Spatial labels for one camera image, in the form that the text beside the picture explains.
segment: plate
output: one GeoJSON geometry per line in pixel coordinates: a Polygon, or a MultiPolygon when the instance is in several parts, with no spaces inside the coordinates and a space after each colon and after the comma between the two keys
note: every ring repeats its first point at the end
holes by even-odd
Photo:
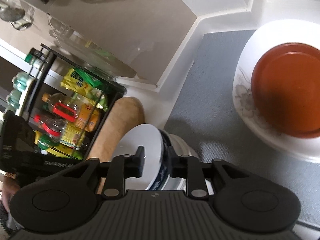
{"type": "Polygon", "coordinates": [[[127,132],[118,143],[112,158],[118,155],[134,155],[139,145],[144,146],[144,166],[140,178],[128,178],[126,189],[149,190],[155,182],[163,157],[163,141],[160,131],[151,124],[141,124],[127,132]]]}
{"type": "Polygon", "coordinates": [[[275,130],[254,104],[252,72],[270,49],[285,43],[303,43],[320,49],[320,25],[302,20],[278,20],[260,27],[249,39],[236,67],[232,97],[244,123],[260,139],[275,149],[296,158],[320,163],[320,138],[297,138],[275,130]]]}
{"type": "Polygon", "coordinates": [[[320,50],[285,43],[268,50],[251,78],[255,106],[278,131],[298,138],[320,136],[320,50]]]}

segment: green packet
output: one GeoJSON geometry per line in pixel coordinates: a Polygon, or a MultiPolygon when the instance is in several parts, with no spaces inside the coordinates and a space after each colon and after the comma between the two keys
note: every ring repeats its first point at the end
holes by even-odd
{"type": "Polygon", "coordinates": [[[91,85],[93,88],[96,88],[98,86],[102,85],[102,82],[94,78],[92,75],[88,74],[87,72],[83,71],[82,69],[76,68],[75,71],[79,74],[82,79],[87,82],[89,85],[91,85]]]}
{"type": "Polygon", "coordinates": [[[97,89],[97,88],[93,88],[90,92],[90,99],[94,102],[97,102],[100,98],[100,101],[99,103],[97,104],[97,107],[98,105],[101,106],[101,107],[98,107],[98,108],[101,108],[103,111],[107,111],[108,110],[108,98],[105,94],[101,95],[102,94],[102,91],[97,89]]]}

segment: orange plate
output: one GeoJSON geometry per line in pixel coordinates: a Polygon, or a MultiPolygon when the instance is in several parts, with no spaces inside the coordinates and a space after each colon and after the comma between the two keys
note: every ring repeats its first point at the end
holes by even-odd
{"type": "Polygon", "coordinates": [[[320,136],[320,51],[286,43],[267,51],[251,79],[255,106],[280,132],[298,138],[320,136]]]}

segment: black wire rack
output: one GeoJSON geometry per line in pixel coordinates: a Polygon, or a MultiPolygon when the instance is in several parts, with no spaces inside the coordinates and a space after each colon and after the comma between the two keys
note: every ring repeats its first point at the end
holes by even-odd
{"type": "Polygon", "coordinates": [[[45,78],[47,77],[47,74],[49,73],[53,63],[55,62],[55,60],[57,58],[61,58],[62,60],[66,61],[69,65],[71,65],[73,68],[81,69],[81,70],[85,71],[86,73],[90,74],[91,76],[93,76],[94,78],[100,80],[103,84],[102,88],[101,88],[102,93],[100,94],[100,97],[97,99],[97,101],[95,101],[95,105],[92,108],[92,110],[91,110],[91,112],[85,122],[84,128],[81,130],[81,134],[78,138],[78,141],[75,144],[76,146],[73,148],[71,155],[64,153],[64,152],[61,152],[60,150],[58,150],[56,148],[54,149],[55,151],[65,155],[71,159],[76,159],[75,157],[72,156],[72,154],[76,151],[77,147],[80,147],[81,137],[85,133],[85,128],[87,127],[87,124],[89,123],[89,120],[90,120],[94,110],[96,109],[97,104],[100,102],[101,97],[103,95],[105,95],[108,98],[108,100],[107,100],[108,109],[100,118],[100,123],[98,124],[97,129],[94,132],[90,133],[91,140],[90,140],[89,146],[83,156],[83,160],[85,160],[87,158],[87,156],[89,155],[90,150],[91,150],[97,136],[99,135],[99,132],[100,132],[105,120],[107,119],[110,110],[112,109],[114,103],[118,99],[120,99],[124,96],[124,94],[126,93],[126,88],[121,86],[120,84],[116,83],[112,76],[109,76],[108,74],[105,73],[102,77],[101,75],[99,75],[99,73],[101,73],[101,71],[94,71],[94,67],[92,69],[87,69],[79,64],[76,64],[72,60],[66,58],[65,56],[63,56],[60,53],[56,52],[55,50],[49,48],[48,46],[41,44],[40,51],[43,52],[44,50],[47,50],[48,53],[45,53],[46,56],[44,58],[44,61],[39,66],[39,69],[37,70],[36,74],[32,75],[32,72],[35,68],[34,66],[31,66],[31,69],[29,71],[29,76],[34,77],[35,81],[32,84],[33,87],[30,89],[29,94],[26,96],[26,102],[25,102],[25,105],[21,111],[23,113],[22,116],[25,117],[26,121],[28,121],[30,119],[32,110],[35,107],[35,102],[39,96],[41,87],[42,87],[42,85],[45,81],[45,78]]]}

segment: gray placemat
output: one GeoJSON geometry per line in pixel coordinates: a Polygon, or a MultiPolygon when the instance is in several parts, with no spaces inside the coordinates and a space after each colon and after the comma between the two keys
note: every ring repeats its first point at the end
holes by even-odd
{"type": "Polygon", "coordinates": [[[301,201],[300,220],[320,226],[320,164],[297,160],[267,146],[234,109],[233,77],[253,32],[204,36],[164,129],[182,137],[202,161],[222,158],[291,189],[301,201]]]}

